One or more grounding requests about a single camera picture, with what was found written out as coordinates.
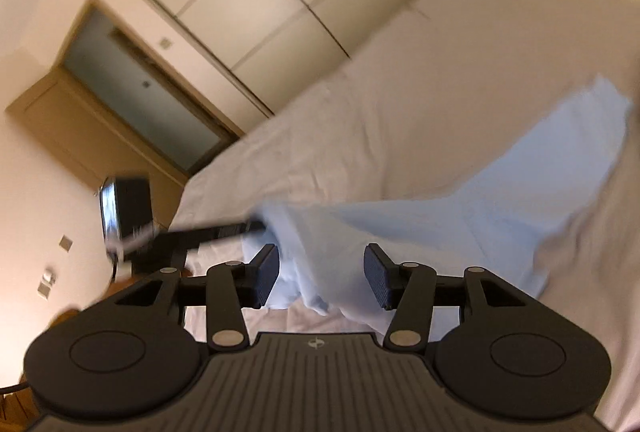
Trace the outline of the white bed sheet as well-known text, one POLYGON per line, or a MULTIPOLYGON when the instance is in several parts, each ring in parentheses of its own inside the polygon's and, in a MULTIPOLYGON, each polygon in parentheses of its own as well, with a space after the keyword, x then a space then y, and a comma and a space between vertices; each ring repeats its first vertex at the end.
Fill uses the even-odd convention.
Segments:
MULTIPOLYGON (((538 298, 596 336, 612 380, 597 410, 639 426, 638 0, 413 0, 329 77, 188 181, 177 228, 452 194, 567 97, 605 78, 632 109, 598 196, 537 249, 538 298)), ((303 303, 250 330, 373 330, 303 303)))

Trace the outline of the light blue t-shirt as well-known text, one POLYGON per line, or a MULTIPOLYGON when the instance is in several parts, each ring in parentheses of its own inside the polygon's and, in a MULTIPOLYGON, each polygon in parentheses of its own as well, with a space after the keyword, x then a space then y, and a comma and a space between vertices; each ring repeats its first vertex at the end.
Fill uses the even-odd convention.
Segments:
POLYGON ((310 207, 268 202, 256 211, 266 228, 243 239, 244 256, 265 244, 278 248, 270 308, 300 302, 377 332, 387 329, 392 315, 364 276, 369 244, 396 262, 442 275, 484 267, 538 296, 547 274, 534 264, 536 251, 597 198, 620 158, 631 109, 609 80, 597 78, 440 198, 310 207))

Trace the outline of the wooden framed glass door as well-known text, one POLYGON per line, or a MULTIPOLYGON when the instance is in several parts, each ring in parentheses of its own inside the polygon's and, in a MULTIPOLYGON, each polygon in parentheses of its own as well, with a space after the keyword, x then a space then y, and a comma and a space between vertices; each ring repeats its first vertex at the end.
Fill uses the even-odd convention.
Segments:
POLYGON ((206 108, 101 0, 85 0, 51 69, 6 108, 92 188, 146 176, 166 210, 240 131, 206 108))

